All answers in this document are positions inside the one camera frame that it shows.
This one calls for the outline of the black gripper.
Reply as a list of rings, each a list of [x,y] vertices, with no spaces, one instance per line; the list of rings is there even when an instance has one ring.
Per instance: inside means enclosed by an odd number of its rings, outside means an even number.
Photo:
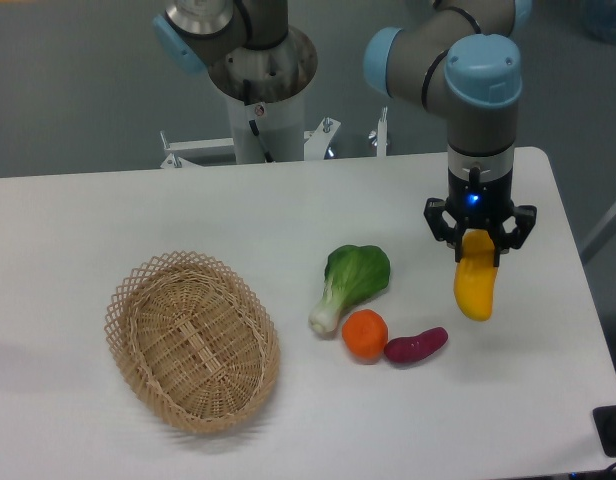
[[[533,230],[537,207],[515,205],[511,199],[514,147],[490,156],[471,156],[452,147],[448,153],[448,197],[428,198],[424,218],[438,242],[463,258],[463,237],[467,230],[490,231],[494,245],[493,266],[502,254],[519,250]],[[514,228],[505,222],[514,219]]]

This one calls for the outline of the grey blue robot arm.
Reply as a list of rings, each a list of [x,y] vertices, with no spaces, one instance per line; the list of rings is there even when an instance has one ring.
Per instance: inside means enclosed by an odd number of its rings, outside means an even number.
[[[363,75],[376,91],[446,122],[448,195],[427,201],[433,236],[457,259],[467,234],[485,231],[499,259],[520,248],[537,210],[511,198],[521,57],[512,33],[528,1],[437,1],[420,29],[385,28],[369,41]],[[225,97],[236,158],[305,158],[303,96],[317,71],[310,39],[292,27],[284,1],[170,1],[153,20],[181,69],[207,72]]]

